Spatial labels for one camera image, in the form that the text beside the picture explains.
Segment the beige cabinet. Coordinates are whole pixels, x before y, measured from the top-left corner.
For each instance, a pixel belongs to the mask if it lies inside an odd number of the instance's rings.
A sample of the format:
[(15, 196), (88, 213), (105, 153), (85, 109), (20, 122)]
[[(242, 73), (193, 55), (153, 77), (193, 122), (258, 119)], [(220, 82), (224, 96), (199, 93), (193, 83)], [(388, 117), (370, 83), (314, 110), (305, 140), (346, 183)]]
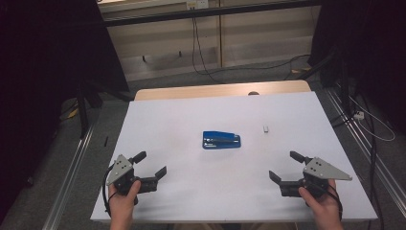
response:
[[(97, 0), (102, 17), (187, 10), (187, 0)], [(281, 0), (208, 0), (209, 8)], [(284, 60), (310, 53), (319, 6), (110, 28), (128, 81)]]

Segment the wooden table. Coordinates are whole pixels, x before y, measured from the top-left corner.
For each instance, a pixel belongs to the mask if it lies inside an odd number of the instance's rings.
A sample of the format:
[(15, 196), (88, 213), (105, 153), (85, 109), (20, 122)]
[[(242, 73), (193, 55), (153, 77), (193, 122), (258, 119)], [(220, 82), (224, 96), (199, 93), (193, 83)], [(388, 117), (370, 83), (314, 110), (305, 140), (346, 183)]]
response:
[(134, 100), (147, 101), (227, 96), (258, 96), (310, 91), (310, 86), (305, 80), (278, 80), (142, 89), (136, 93)]

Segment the black horizontal bar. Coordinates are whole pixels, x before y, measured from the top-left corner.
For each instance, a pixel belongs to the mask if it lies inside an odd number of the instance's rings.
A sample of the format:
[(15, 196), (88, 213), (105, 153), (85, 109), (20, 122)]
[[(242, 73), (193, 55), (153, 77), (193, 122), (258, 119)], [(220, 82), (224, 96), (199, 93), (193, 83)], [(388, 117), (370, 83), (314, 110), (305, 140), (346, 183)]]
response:
[(189, 18), (247, 13), (247, 12), (265, 12), (265, 11), (297, 9), (304, 7), (321, 6), (323, 1), (324, 0), (282, 0), (278, 2), (249, 4), (231, 7), (218, 7), (203, 10), (175, 11), (139, 16), (124, 16), (106, 19), (102, 23), (102, 25), (104, 27), (116, 27), (125, 25), (145, 24), (152, 22), (189, 19)]

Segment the person's left hand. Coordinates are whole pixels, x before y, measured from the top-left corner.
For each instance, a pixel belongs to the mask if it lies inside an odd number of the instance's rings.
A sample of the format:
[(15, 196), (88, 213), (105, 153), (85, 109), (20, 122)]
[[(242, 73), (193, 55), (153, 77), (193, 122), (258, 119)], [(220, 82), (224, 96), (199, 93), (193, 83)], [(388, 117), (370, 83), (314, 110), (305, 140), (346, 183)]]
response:
[(133, 220), (134, 199), (141, 188), (141, 182), (135, 181), (127, 195), (117, 195), (113, 184), (108, 187), (108, 203), (111, 212), (110, 230), (129, 230)]

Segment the white wall socket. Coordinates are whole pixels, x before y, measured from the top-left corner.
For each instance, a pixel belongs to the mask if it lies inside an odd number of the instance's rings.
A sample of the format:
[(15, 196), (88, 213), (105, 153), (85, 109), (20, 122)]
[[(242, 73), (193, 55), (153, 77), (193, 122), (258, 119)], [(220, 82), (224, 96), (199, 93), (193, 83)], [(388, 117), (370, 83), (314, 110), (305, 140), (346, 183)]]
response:
[(209, 7), (208, 0), (187, 0), (186, 7), (188, 10), (201, 10)]

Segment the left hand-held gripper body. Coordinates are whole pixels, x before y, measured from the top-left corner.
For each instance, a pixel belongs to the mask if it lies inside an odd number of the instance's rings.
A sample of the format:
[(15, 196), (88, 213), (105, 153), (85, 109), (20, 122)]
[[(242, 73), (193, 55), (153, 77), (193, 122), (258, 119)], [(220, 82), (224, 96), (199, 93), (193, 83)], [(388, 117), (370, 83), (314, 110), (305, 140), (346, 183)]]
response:
[(126, 158), (120, 154), (113, 165), (111, 171), (107, 176), (106, 185), (113, 184), (120, 195), (126, 196), (135, 181), (141, 182), (139, 194), (156, 192), (158, 181), (154, 176), (141, 178), (134, 174), (134, 165), (129, 162), (130, 158)]

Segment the aluminium floor rail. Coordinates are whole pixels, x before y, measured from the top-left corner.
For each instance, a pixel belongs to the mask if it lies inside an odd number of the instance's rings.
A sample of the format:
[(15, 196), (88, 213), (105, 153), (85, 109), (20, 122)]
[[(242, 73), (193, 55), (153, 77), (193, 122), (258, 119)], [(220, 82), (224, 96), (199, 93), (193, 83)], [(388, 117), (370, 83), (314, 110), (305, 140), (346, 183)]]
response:
[(78, 176), (83, 157), (87, 151), (93, 132), (94, 125), (91, 125), (80, 138), (79, 145), (76, 149), (73, 160), (69, 166), (68, 172), (63, 179), (62, 185), (57, 193), (56, 199), (52, 205), (48, 217), (45, 220), (42, 230), (57, 230), (62, 215), (69, 201), (69, 197), (74, 188), (74, 184)]
[[(368, 176), (369, 198), (376, 206), (382, 208), (384, 201), (380, 199), (378, 184), (381, 184), (390, 196), (397, 210), (406, 218), (406, 183), (401, 183), (403, 169), (402, 163), (395, 154), (400, 151), (397, 143), (400, 135), (396, 134), (382, 118), (378, 118), (367, 101), (361, 97), (359, 100), (350, 96), (350, 106), (354, 108), (350, 115), (344, 113), (341, 99), (336, 89), (327, 89), (327, 97), (339, 114), (340, 123), (334, 127), (345, 127), (357, 143), (369, 162)], [(364, 120), (353, 118), (355, 111), (362, 111)]]

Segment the blue stapler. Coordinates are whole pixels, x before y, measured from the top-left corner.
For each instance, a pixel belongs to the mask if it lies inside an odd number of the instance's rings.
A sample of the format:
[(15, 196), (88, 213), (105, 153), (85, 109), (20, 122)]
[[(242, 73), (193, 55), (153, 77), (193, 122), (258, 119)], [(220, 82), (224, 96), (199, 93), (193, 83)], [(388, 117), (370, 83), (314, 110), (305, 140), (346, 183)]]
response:
[(241, 147), (240, 136), (230, 132), (204, 131), (202, 148), (205, 150), (236, 149)]

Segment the black curtain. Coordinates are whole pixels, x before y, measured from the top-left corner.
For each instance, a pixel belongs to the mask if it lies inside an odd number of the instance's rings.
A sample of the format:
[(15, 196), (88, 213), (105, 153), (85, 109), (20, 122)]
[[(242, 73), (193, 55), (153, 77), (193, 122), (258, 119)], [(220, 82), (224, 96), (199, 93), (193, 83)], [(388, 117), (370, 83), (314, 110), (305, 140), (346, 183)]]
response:
[(307, 63), (329, 54), (331, 84), (341, 63), (359, 89), (406, 134), (406, 0), (322, 0)]
[(127, 90), (100, 0), (0, 0), (0, 224), (42, 161), (63, 102)]

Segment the person's right hand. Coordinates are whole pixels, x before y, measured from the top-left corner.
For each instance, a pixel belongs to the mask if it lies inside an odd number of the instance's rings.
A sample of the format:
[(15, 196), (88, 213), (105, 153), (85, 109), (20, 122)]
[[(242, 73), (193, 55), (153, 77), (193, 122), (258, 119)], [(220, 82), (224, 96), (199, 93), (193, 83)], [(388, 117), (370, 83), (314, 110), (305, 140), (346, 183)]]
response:
[(312, 210), (318, 230), (344, 230), (339, 218), (339, 204), (333, 197), (325, 194), (315, 199), (304, 187), (299, 188), (299, 194)]

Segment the black metal stand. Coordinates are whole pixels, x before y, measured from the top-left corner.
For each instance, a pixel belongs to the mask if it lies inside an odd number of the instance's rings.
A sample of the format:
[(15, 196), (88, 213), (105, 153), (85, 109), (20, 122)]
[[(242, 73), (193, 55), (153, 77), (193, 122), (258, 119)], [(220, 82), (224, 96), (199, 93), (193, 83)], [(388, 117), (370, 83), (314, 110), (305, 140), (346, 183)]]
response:
[(89, 104), (92, 108), (100, 108), (102, 106), (100, 92), (107, 93), (108, 95), (126, 103), (134, 100), (134, 98), (130, 95), (125, 94), (122, 91), (114, 90), (111, 87), (103, 85), (95, 80), (82, 80), (78, 85), (77, 93), (81, 127), (80, 139), (83, 139), (90, 129), (86, 104)]
[(322, 86), (331, 87), (335, 83), (339, 84), (341, 105), (344, 113), (350, 115), (350, 79), (348, 64), (343, 57), (343, 52), (337, 46), (333, 46), (326, 57), (312, 66), (308, 71), (301, 74), (299, 80), (305, 81), (316, 73), (320, 75)]

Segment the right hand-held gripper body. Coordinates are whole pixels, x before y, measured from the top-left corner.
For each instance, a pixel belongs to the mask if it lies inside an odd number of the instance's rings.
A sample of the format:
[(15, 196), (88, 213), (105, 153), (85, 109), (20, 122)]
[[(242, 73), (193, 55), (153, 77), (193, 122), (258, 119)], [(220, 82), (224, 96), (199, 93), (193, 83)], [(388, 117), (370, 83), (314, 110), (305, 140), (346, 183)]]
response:
[(279, 184), (282, 196), (300, 197), (299, 188), (305, 187), (313, 197), (320, 197), (327, 193), (330, 179), (351, 181), (352, 177), (332, 166), (327, 161), (313, 157), (304, 165), (304, 177), (297, 181), (281, 181)]

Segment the white board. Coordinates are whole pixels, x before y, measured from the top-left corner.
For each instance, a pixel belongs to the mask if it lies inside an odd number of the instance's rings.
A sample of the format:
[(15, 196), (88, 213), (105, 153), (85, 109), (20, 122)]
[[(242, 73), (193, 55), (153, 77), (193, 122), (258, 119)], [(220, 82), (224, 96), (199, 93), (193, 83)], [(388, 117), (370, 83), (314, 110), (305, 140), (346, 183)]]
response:
[[(237, 134), (241, 147), (203, 149), (204, 131)], [(355, 174), (313, 92), (135, 101), (114, 153), (145, 151), (134, 167), (140, 177), (167, 167), (157, 191), (139, 196), (137, 222), (310, 221), (305, 203), (283, 197), (268, 175), (302, 178), (292, 150)]]

